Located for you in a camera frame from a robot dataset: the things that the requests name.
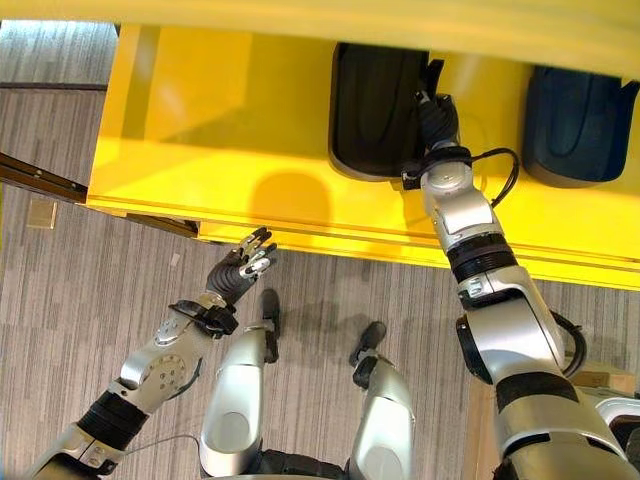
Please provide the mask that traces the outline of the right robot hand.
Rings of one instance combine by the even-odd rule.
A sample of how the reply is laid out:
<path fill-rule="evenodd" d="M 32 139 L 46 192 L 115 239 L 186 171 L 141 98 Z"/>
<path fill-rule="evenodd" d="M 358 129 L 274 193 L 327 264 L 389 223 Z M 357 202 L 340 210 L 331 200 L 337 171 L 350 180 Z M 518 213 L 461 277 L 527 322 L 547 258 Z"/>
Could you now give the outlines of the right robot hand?
<path fill-rule="evenodd" d="M 458 145 L 459 118 L 453 97 L 436 94 L 431 98 L 425 90 L 419 90 L 415 98 L 418 122 L 416 151 L 424 153 Z"/>

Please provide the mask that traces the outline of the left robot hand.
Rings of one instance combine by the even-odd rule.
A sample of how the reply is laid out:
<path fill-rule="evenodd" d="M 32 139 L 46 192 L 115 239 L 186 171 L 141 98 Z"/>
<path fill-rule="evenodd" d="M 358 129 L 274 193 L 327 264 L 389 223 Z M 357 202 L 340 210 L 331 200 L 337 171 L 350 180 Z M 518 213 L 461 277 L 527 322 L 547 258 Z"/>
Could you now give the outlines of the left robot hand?
<path fill-rule="evenodd" d="M 206 290 L 234 305 L 274 263 L 276 243 L 272 232 L 260 227 L 245 237 L 220 260 L 207 276 Z"/>

